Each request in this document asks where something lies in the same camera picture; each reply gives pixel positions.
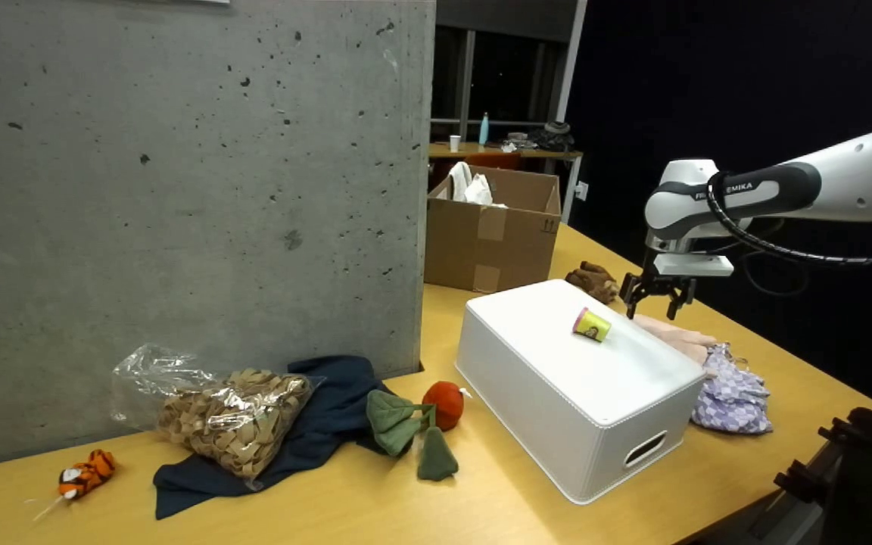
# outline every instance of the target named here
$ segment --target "red object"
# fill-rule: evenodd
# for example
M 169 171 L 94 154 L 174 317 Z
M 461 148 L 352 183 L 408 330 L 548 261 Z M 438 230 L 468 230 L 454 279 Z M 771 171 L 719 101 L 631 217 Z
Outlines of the red object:
M 424 394 L 424 407 L 437 407 L 437 427 L 438 431 L 454 431 L 463 414 L 463 392 L 454 381 L 437 381 Z

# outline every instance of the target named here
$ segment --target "purple cloth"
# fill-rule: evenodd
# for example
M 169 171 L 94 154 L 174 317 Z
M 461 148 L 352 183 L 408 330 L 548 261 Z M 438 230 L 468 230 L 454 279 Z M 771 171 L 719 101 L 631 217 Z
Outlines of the purple cloth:
M 764 378 L 742 370 L 728 344 L 710 347 L 707 375 L 696 408 L 691 411 L 695 423 L 747 436 L 771 431 Z

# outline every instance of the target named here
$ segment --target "window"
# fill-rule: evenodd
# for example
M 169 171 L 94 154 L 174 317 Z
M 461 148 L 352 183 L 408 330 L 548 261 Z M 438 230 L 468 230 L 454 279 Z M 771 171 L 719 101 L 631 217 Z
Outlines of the window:
M 433 139 L 490 139 L 562 119 L 579 0 L 437 0 Z

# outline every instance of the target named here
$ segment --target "small toy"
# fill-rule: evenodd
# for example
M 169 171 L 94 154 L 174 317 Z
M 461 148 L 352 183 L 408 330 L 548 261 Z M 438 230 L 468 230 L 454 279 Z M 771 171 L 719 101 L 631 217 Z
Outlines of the small toy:
M 444 431 L 454 431 L 463 414 L 463 388 L 454 381 L 437 381 L 424 402 L 415 407 L 390 392 L 367 394 L 367 418 L 376 445 L 387 458 L 403 458 L 415 436 L 420 436 L 417 478 L 442 482 L 452 478 L 461 463 L 444 443 Z
M 44 521 L 56 505 L 60 503 L 73 503 L 92 490 L 97 490 L 101 486 L 107 486 L 115 476 L 115 460 L 110 452 L 94 449 L 92 458 L 84 463 L 67 467 L 59 476 L 59 501 L 49 503 L 33 521 Z
M 437 427 L 438 431 L 454 431 L 463 414 L 463 388 L 454 381 L 437 381 L 424 394 L 424 407 L 437 407 Z
M 613 305 L 618 297 L 616 275 L 601 264 L 582 261 L 582 266 L 566 272 L 562 279 L 605 305 Z

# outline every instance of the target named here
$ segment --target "brown cardboard box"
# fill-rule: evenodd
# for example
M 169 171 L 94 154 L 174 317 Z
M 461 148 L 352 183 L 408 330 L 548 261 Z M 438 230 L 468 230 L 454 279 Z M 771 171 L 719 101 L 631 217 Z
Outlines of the brown cardboard box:
M 454 204 L 452 183 L 438 183 L 426 200 L 426 281 L 490 294 L 548 279 L 561 180 L 525 171 L 476 173 L 488 176 L 505 208 Z

